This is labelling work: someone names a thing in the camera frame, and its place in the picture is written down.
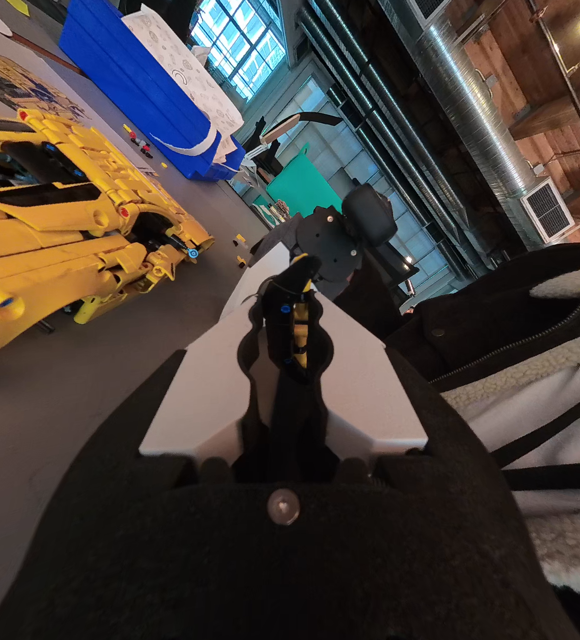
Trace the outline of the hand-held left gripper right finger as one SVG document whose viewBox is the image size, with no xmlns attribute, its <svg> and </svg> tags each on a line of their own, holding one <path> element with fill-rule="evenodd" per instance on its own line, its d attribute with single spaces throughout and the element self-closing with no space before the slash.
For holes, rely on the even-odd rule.
<svg viewBox="0 0 580 640">
<path fill-rule="evenodd" d="M 331 481 L 344 460 L 372 470 L 382 456 L 427 445 L 381 340 L 316 291 L 305 293 L 305 328 L 305 374 L 316 395 L 305 427 L 310 480 Z"/>
</svg>

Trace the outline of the grey desk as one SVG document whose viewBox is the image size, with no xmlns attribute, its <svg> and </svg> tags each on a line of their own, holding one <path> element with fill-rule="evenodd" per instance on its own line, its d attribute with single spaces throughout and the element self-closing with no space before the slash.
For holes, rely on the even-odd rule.
<svg viewBox="0 0 580 640">
<path fill-rule="evenodd" d="M 90 436 L 176 349 L 218 319 L 241 277 L 232 244 L 265 228 L 225 182 L 187 180 L 158 151 L 159 182 L 215 237 L 195 265 L 83 326 L 61 312 L 0 350 L 0 602 L 40 517 Z"/>
</svg>

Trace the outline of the yellow black brick side assembly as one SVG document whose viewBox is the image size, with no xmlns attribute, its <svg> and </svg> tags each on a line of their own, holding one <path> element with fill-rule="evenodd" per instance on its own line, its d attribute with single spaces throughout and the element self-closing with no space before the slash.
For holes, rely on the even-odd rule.
<svg viewBox="0 0 580 640">
<path fill-rule="evenodd" d="M 268 278 L 259 290 L 259 301 L 270 360 L 297 383 L 311 383 L 310 328 L 316 320 L 312 280 L 321 261 L 313 255 L 295 256 L 286 270 Z"/>
</svg>

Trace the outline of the green white booklet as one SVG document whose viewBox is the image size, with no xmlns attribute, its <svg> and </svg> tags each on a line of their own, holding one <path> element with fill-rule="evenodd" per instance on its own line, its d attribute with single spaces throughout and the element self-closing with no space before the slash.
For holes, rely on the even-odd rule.
<svg viewBox="0 0 580 640">
<path fill-rule="evenodd" d="M 259 219 L 267 225 L 268 228 L 274 228 L 277 226 L 278 221 L 272 213 L 270 213 L 267 203 L 261 196 L 259 196 L 254 203 L 250 205 L 250 208 L 259 217 Z"/>
</svg>

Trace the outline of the white printed paper bag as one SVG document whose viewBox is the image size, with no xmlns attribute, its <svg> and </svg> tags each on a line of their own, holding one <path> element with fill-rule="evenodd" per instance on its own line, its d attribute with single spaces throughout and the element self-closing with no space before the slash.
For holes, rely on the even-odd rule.
<svg viewBox="0 0 580 640">
<path fill-rule="evenodd" d="M 202 132 L 196 142 L 175 143 L 172 137 L 156 134 L 154 140 L 178 156 L 196 158 L 209 151 L 218 138 L 213 164 L 235 173 L 228 164 L 228 156 L 238 151 L 233 135 L 244 121 L 238 108 L 201 62 L 200 54 L 209 49 L 198 46 L 188 49 L 165 20 L 146 4 L 142 4 L 137 12 L 122 17 L 121 21 L 183 92 L 190 106 L 199 112 L 201 123 L 208 124 L 207 132 Z"/>
</svg>

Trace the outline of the open building instruction booklet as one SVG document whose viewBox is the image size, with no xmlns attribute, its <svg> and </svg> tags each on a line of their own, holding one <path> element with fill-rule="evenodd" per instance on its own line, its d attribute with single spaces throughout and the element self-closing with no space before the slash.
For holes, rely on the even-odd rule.
<svg viewBox="0 0 580 640">
<path fill-rule="evenodd" d="M 0 54 L 0 116 L 43 111 L 84 127 L 98 127 L 96 114 L 53 68 L 35 54 L 24 54 L 27 68 Z"/>
</svg>

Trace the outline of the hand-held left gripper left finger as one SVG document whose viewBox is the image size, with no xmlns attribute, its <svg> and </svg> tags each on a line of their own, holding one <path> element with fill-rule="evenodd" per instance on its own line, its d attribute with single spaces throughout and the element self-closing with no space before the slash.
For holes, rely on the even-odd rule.
<svg viewBox="0 0 580 640">
<path fill-rule="evenodd" d="M 191 343 L 139 446 L 146 458 L 178 456 L 197 470 L 221 458 L 241 481 L 265 474 L 270 359 L 252 295 Z"/>
</svg>

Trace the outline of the black mesh office chair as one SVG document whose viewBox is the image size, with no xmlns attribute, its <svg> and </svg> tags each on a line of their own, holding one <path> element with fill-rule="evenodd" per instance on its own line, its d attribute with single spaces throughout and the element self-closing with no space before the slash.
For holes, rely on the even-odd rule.
<svg viewBox="0 0 580 640">
<path fill-rule="evenodd" d="M 411 300 L 415 295 L 412 279 L 420 272 L 411 257 L 406 257 L 389 242 L 379 246 L 364 246 L 369 259 L 376 265 L 384 284 L 399 306 Z"/>
</svg>

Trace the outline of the silver ventilation duct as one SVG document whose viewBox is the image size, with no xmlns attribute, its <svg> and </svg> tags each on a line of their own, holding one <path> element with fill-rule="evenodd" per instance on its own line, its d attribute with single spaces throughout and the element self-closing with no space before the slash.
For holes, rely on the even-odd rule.
<svg viewBox="0 0 580 640">
<path fill-rule="evenodd" d="M 380 1 L 383 12 L 459 134 L 528 249 L 543 245 L 521 204 L 537 178 L 445 13 L 422 28 L 408 1 Z"/>
</svg>

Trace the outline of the blue plastic bin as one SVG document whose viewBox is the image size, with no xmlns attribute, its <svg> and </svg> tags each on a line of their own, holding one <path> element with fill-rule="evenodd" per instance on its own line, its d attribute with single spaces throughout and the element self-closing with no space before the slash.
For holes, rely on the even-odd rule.
<svg viewBox="0 0 580 640">
<path fill-rule="evenodd" d="M 187 179 L 216 182 L 232 179 L 246 154 L 228 156 L 231 173 L 213 164 L 219 139 L 200 157 L 178 156 L 154 140 L 154 134 L 173 142 L 196 142 L 208 124 L 190 106 L 139 40 L 121 21 L 109 1 L 72 1 L 59 46 L 92 82 L 129 118 Z"/>
</svg>

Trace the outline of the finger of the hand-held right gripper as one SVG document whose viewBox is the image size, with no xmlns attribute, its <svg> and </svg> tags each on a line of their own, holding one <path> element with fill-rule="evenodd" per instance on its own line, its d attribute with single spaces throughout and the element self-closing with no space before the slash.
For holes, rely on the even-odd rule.
<svg viewBox="0 0 580 640">
<path fill-rule="evenodd" d="M 247 267 L 251 268 L 265 255 L 267 255 L 277 244 L 282 244 L 288 252 L 292 252 L 297 244 L 296 229 L 298 227 L 298 215 L 272 228 L 260 241 L 255 243 L 251 249 L 251 257 Z"/>
<path fill-rule="evenodd" d="M 219 319 L 223 320 L 240 307 L 246 299 L 255 295 L 262 283 L 268 278 L 277 276 L 285 271 L 290 261 L 289 249 L 284 244 L 278 243 L 253 266 L 244 268 L 240 280 L 222 309 Z"/>
</svg>

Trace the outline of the white air vent grille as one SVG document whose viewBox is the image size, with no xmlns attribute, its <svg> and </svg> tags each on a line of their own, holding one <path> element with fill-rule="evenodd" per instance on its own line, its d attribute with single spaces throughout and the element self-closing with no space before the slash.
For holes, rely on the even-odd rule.
<svg viewBox="0 0 580 640">
<path fill-rule="evenodd" d="M 520 198 L 543 244 L 553 244 L 566 238 L 575 228 L 575 221 L 551 177 Z"/>
</svg>

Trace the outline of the yellow toy brick car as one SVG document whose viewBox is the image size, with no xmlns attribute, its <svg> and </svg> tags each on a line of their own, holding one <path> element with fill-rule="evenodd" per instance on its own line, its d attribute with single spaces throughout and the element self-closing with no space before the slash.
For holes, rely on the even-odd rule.
<svg viewBox="0 0 580 640">
<path fill-rule="evenodd" d="M 214 242 L 95 128 L 0 117 L 0 349 L 60 310 L 86 324 L 148 294 Z"/>
</svg>

